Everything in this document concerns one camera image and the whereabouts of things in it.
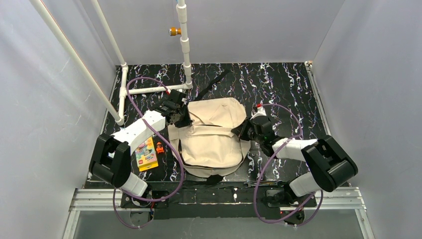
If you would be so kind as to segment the small orange toy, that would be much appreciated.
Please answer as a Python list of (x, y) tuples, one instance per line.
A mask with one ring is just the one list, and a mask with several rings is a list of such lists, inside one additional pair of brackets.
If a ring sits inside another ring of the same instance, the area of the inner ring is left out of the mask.
[(158, 154), (161, 154), (161, 153), (164, 153), (165, 152), (164, 147), (163, 147), (163, 144), (161, 142), (157, 142), (156, 143), (156, 152)]

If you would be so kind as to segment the beige student backpack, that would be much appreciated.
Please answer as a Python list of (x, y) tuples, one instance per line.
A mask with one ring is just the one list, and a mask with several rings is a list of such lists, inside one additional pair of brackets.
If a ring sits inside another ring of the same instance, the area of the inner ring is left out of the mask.
[(213, 185), (234, 173), (243, 163), (251, 144), (232, 130), (247, 119), (245, 107), (235, 98), (205, 100), (213, 84), (229, 73), (224, 70), (190, 101), (185, 112), (191, 122), (169, 125), (170, 144), (180, 155), (184, 169)]

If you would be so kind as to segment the yellow crayon box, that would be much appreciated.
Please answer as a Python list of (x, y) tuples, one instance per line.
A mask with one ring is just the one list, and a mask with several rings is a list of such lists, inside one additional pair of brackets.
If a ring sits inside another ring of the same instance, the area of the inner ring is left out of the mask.
[(136, 148), (135, 158), (140, 172), (158, 167), (153, 137), (149, 137)]

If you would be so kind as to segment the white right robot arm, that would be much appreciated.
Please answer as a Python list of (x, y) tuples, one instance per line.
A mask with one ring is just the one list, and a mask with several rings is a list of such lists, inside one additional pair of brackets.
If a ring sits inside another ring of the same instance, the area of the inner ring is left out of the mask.
[(332, 192), (358, 173), (355, 162), (330, 135), (309, 140), (281, 137), (274, 132), (267, 116), (247, 118), (232, 133), (241, 140), (255, 141), (267, 156), (307, 164), (308, 173), (283, 185), (285, 199), (297, 199), (319, 190)]

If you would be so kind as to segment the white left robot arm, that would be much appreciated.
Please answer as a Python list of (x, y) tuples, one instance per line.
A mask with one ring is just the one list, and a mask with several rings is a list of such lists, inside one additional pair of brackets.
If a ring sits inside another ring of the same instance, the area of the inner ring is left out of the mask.
[(143, 195), (148, 185), (131, 171), (131, 157), (149, 137), (169, 125), (191, 124), (187, 94), (171, 90), (168, 96), (140, 119), (111, 135), (98, 136), (89, 164), (89, 172), (124, 193), (148, 201)]

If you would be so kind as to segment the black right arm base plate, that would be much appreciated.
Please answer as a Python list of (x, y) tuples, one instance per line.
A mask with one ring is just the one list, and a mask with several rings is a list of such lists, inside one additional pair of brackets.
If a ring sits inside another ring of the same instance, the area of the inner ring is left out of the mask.
[(278, 207), (297, 207), (301, 205), (311, 194), (296, 197), (295, 195), (286, 194), (284, 189), (266, 190), (264, 196), (259, 199), (261, 203), (266, 204), (270, 208)]

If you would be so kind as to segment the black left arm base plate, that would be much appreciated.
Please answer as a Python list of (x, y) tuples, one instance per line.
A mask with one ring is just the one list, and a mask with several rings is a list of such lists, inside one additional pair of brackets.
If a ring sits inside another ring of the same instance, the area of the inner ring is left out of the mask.
[[(154, 191), (152, 189), (147, 189), (144, 194), (140, 197), (146, 199), (160, 199), (168, 195), (167, 191)], [(154, 206), (152, 204), (157, 204), (158, 202), (149, 202), (143, 201), (138, 198), (132, 197), (130, 194), (127, 194), (126, 191), (122, 192), (122, 198), (120, 202), (120, 207), (125, 209), (138, 209), (138, 208), (151, 208)]]

